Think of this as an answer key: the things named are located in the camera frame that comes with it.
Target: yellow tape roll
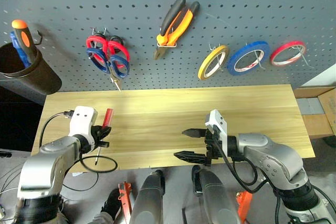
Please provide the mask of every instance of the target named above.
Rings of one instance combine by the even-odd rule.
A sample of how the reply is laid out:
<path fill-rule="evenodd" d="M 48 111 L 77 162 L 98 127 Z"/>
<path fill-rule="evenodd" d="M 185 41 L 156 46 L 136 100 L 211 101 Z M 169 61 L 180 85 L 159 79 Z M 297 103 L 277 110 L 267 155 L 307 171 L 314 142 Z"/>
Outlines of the yellow tape roll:
<path fill-rule="evenodd" d="M 222 65 L 225 63 L 227 56 L 230 50 L 227 46 L 221 45 L 215 48 L 203 61 L 202 65 L 198 71 L 198 78 L 200 80 L 206 80 L 212 76 Z M 208 67 L 210 66 L 213 60 L 219 61 L 213 69 L 207 72 Z"/>

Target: wooden tabletop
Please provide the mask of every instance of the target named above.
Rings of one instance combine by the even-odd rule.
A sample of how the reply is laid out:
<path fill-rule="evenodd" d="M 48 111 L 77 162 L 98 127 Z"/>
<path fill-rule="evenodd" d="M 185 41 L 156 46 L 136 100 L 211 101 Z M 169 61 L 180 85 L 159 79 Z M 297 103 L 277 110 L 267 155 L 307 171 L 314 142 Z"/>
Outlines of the wooden tabletop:
<path fill-rule="evenodd" d="M 228 134 L 263 133 L 289 145 L 301 157 L 314 157 L 305 125 L 290 85 L 239 86 L 193 89 L 59 92 L 48 95 L 32 154 L 44 122 L 53 114 L 76 106 L 98 111 L 101 125 L 106 108 L 114 109 L 110 142 L 101 154 L 114 158 L 118 169 L 187 165 L 173 156 L 183 150 L 205 153 L 204 140 L 182 135 L 189 128 L 205 128 L 205 116 L 218 109 L 227 121 Z M 46 128 L 43 144 L 68 135 L 69 119 L 59 116 Z M 112 163 L 100 159 L 95 169 Z M 72 171 L 84 171 L 77 164 Z"/>

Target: black tool holder cup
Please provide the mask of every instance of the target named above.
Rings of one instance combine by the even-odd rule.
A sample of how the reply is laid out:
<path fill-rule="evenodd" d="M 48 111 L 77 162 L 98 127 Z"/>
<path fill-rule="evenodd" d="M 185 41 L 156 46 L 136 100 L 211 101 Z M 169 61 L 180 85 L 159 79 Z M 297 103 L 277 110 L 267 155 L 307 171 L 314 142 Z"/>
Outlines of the black tool holder cup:
<path fill-rule="evenodd" d="M 34 62 L 25 68 L 12 43 L 0 47 L 0 73 L 45 95 L 57 92 L 62 86 L 61 79 L 44 61 L 40 50 Z"/>

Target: pegboard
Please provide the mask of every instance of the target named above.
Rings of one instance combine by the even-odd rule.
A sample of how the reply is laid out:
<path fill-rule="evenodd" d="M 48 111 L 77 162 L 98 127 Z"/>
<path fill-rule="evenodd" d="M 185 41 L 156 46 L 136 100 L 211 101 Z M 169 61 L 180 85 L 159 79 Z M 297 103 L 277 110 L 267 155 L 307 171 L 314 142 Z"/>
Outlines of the pegboard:
<path fill-rule="evenodd" d="M 61 91 L 115 90 L 109 76 L 96 69 L 85 53 L 90 27 L 106 27 L 125 40 L 131 72 L 123 90 L 242 86 L 290 83 L 297 88 L 336 62 L 335 0 L 187 0 L 201 9 L 188 31 L 163 59 L 153 60 L 161 22 L 175 0 L 0 0 L 1 43 L 10 41 L 11 21 L 28 22 L 33 37 L 44 34 L 38 48 L 62 79 Z M 212 47 L 228 45 L 232 56 L 245 44 L 265 40 L 271 51 L 291 40 L 307 44 L 306 59 L 286 67 L 269 61 L 243 76 L 226 68 L 201 81 L 198 69 Z M 18 92 L 17 81 L 0 85 Z M 31 93 L 25 97 L 36 100 Z"/>

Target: tape roll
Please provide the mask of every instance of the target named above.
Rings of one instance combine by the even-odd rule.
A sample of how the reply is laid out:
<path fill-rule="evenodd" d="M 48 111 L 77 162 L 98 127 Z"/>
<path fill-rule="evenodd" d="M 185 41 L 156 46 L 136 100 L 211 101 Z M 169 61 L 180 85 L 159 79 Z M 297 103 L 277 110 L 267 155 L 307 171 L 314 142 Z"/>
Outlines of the tape roll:
<path fill-rule="evenodd" d="M 290 48 L 294 48 L 297 49 L 297 54 L 295 54 L 293 57 L 284 60 L 284 61 L 276 61 L 276 57 L 282 53 L 283 51 L 290 49 Z M 281 47 L 278 47 L 270 56 L 270 62 L 272 65 L 274 66 L 285 66 L 288 64 L 292 64 L 295 61 L 297 61 L 298 59 L 300 59 L 302 57 L 302 55 L 306 52 L 306 44 L 304 44 L 304 42 L 299 41 L 299 40 L 294 40 L 291 42 L 288 42 L 284 45 L 282 45 Z"/>
<path fill-rule="evenodd" d="M 237 68 L 237 63 L 241 60 L 241 58 L 245 57 L 247 54 L 251 52 L 260 51 L 258 56 L 259 62 L 264 62 L 267 58 L 269 58 L 270 48 L 267 42 L 265 41 L 256 41 L 251 44 L 246 45 L 243 48 L 240 48 L 227 62 L 227 70 L 233 76 L 240 76 L 242 74 L 246 74 L 251 72 L 254 68 L 258 66 L 258 60 L 256 59 L 250 65 Z"/>
<path fill-rule="evenodd" d="M 217 48 L 215 48 L 203 61 L 201 66 L 199 67 L 198 71 L 198 78 L 200 80 L 206 80 L 210 76 L 212 76 L 215 72 L 219 70 L 220 67 L 225 63 L 225 60 L 227 59 L 227 56 L 229 54 L 230 50 L 227 46 L 221 45 Z M 210 64 L 214 61 L 218 61 L 218 63 L 207 72 Z"/>

